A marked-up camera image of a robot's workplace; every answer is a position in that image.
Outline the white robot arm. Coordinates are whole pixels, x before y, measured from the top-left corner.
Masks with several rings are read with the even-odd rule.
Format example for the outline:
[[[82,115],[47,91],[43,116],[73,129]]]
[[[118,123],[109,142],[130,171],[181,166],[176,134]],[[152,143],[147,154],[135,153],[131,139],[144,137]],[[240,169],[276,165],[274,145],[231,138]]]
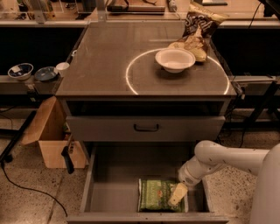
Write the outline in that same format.
[[[280,224],[280,144],[270,150],[230,148],[204,140],[194,147],[194,156],[178,170],[178,181],[168,204],[175,207],[190,186],[225,165],[257,176],[249,224]]]

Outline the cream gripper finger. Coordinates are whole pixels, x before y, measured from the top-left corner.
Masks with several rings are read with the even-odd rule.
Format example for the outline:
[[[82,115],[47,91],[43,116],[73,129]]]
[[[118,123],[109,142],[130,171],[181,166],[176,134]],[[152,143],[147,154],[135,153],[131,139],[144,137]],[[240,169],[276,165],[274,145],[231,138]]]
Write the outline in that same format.
[[[171,197],[168,200],[170,207],[177,206],[181,200],[187,195],[188,188],[184,183],[176,184],[175,188],[171,191]]]

